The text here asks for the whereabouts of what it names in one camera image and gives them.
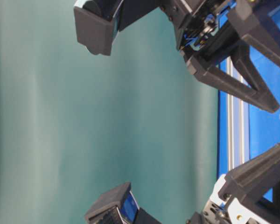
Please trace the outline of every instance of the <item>teal backdrop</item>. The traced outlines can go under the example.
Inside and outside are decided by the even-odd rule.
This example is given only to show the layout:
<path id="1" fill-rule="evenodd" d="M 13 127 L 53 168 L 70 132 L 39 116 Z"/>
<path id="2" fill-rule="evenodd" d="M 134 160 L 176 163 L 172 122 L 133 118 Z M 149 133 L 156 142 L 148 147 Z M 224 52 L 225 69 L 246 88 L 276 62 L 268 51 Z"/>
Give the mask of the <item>teal backdrop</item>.
<path id="1" fill-rule="evenodd" d="M 155 10 L 112 56 L 76 41 L 73 1 L 0 0 L 0 224 L 84 224 L 126 181 L 164 224 L 200 210 L 217 173 L 217 91 Z"/>

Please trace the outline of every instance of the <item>mechanical linkage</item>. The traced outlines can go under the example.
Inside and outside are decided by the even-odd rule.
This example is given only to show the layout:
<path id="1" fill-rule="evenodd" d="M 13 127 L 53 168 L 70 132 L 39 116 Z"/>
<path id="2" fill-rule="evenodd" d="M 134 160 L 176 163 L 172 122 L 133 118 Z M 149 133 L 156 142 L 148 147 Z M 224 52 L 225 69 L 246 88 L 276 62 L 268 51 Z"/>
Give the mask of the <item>mechanical linkage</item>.
<path id="1" fill-rule="evenodd" d="M 280 30 L 271 18 L 280 0 L 77 0 L 77 40 L 95 55 L 110 55 L 115 36 L 157 7 L 173 23 L 176 48 L 200 82 L 262 110 L 279 109 L 250 60 L 249 48 L 280 67 Z M 225 14 L 228 21 L 218 31 Z M 217 67 L 228 57 L 247 85 Z"/>

